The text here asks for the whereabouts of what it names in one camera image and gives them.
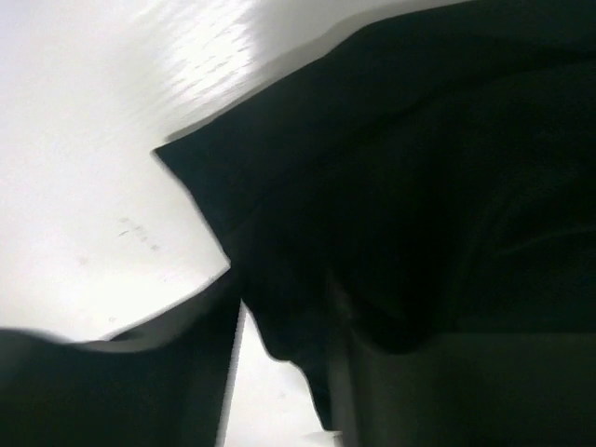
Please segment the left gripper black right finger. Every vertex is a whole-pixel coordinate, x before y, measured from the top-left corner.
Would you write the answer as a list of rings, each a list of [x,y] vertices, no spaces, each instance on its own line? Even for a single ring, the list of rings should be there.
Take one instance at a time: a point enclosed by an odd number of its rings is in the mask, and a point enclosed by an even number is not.
[[[346,446],[591,446],[595,338],[443,334],[379,345],[328,287],[332,421]]]

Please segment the black shorts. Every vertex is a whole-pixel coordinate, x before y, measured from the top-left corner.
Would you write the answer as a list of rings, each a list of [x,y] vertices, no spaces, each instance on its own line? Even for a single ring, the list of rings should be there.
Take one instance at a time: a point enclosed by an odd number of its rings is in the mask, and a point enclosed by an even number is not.
[[[156,150],[330,428],[325,286],[384,342],[595,327],[595,5],[373,23]]]

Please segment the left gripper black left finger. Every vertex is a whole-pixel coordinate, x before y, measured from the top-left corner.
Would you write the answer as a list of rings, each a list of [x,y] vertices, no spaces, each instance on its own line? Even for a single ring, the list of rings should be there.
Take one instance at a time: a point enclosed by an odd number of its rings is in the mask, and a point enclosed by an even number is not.
[[[2,444],[216,445],[238,314],[225,273],[108,341],[2,330]]]

